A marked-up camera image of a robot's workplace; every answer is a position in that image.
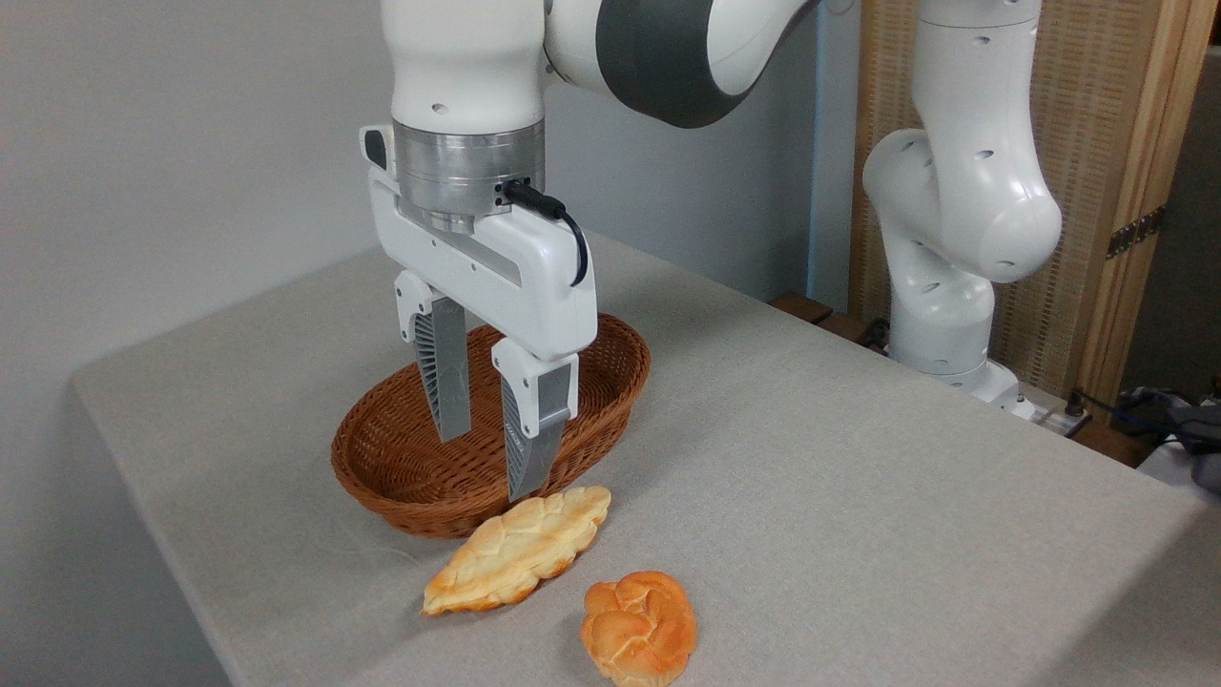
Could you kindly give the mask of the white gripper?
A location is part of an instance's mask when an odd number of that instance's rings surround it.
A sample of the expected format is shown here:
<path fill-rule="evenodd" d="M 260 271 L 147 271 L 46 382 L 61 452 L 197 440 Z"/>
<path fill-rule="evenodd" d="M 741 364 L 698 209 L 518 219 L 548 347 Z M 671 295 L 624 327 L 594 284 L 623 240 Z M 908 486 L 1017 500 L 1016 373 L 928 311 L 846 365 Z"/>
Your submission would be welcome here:
<path fill-rule="evenodd" d="M 545 486 L 578 416 L 581 351 L 597 332 L 590 257 L 560 220 L 513 203 L 505 185 L 545 182 L 545 126 L 484 135 L 361 129 L 379 240 L 394 279 L 400 338 L 413 347 L 440 441 L 471 431 L 466 310 L 509 339 L 501 373 L 507 497 Z"/>

